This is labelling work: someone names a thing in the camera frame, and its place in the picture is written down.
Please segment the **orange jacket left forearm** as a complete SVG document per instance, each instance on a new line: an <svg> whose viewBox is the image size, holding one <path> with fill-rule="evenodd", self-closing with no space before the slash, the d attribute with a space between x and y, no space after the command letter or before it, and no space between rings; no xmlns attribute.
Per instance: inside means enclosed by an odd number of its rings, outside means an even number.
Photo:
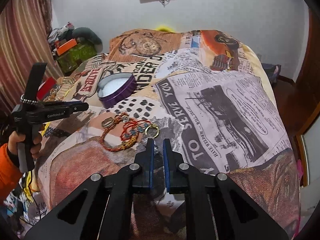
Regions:
<svg viewBox="0 0 320 240"><path fill-rule="evenodd" d="M1 146L1 166L0 166L0 194L1 205L6 200L9 193L17 186L22 173L16 166L18 163L18 156L12 154L8 150L8 145Z"/></svg>

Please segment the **left hand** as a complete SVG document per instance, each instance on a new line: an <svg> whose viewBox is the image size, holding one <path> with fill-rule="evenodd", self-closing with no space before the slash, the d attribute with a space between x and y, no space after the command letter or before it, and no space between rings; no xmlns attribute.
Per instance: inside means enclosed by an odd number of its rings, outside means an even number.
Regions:
<svg viewBox="0 0 320 240"><path fill-rule="evenodd" d="M9 150L10 153L13 155L18 154L18 144L19 143L24 143L25 141L25 135L20 134L17 132L12 132L11 135L9 136L9 141L8 141L8 147L7 149ZM35 139L33 140L33 147L31 148L30 152L32 154L32 157L34 159L37 159L41 156L40 150L42 147L42 135L40 133L37 133Z"/></svg>

